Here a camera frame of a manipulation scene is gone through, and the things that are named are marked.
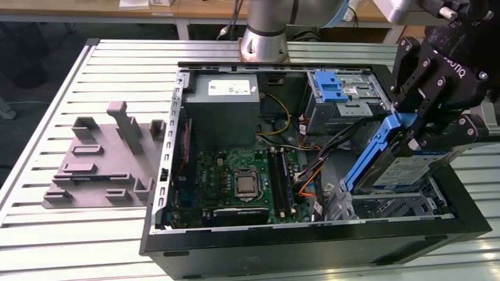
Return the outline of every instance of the slotted aluminum surface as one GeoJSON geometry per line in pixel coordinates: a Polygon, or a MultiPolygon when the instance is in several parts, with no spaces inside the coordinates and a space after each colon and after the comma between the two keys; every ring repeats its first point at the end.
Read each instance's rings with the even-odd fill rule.
{"type": "MultiPolygon", "coordinates": [[[[394,46],[377,44],[289,44],[291,62],[373,63],[391,68],[394,51],[394,46]]],[[[106,103],[123,100],[137,122],[165,119],[177,61],[237,61],[237,44],[101,40],[98,46],[83,48],[0,190],[1,280],[169,279],[137,254],[143,208],[45,210],[39,202],[69,147],[74,118],[91,116],[98,123],[110,123],[106,103]]],[[[237,280],[500,279],[498,155],[500,146],[478,148],[453,163],[493,227],[479,239],[449,245],[401,266],[237,280]]]]}

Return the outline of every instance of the ram slot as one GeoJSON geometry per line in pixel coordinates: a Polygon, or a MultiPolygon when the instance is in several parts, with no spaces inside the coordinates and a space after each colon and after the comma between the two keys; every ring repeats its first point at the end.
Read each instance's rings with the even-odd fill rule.
{"type": "Polygon", "coordinates": [[[275,216],[283,218],[294,213],[291,182],[289,179],[286,162],[281,151],[266,151],[266,163],[269,165],[269,180],[271,200],[275,216]]]}

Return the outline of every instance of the motherboard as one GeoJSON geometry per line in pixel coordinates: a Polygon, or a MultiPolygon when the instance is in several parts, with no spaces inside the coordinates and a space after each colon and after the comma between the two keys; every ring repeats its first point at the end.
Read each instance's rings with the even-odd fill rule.
{"type": "Polygon", "coordinates": [[[291,186],[298,170],[293,149],[198,152],[194,189],[178,194],[178,227],[309,221],[307,202],[291,186]]]}

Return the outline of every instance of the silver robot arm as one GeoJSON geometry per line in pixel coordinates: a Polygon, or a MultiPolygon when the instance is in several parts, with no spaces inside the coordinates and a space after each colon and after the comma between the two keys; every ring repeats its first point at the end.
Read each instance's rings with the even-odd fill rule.
{"type": "Polygon", "coordinates": [[[346,3],[346,0],[250,0],[247,26],[239,44],[242,61],[283,61],[287,56],[286,25],[323,27],[338,21],[334,18],[338,14],[341,20],[346,3]]]}

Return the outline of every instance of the green circuit board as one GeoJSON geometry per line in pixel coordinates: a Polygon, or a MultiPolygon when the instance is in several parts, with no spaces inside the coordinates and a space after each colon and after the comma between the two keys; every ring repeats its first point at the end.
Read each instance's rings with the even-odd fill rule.
{"type": "MultiPolygon", "coordinates": [[[[293,150],[285,152],[285,161],[290,174],[298,171],[297,154],[293,150]]],[[[198,152],[194,179],[194,206],[181,208],[179,215],[186,228],[201,227],[198,211],[203,209],[230,207],[259,207],[269,209],[267,224],[286,222],[306,222],[310,219],[305,200],[294,205],[295,213],[283,218],[274,214],[269,167],[265,150],[223,150],[218,152],[198,152]],[[239,172],[254,173],[258,181],[258,192],[254,198],[235,196],[234,177],[239,172]]]]}

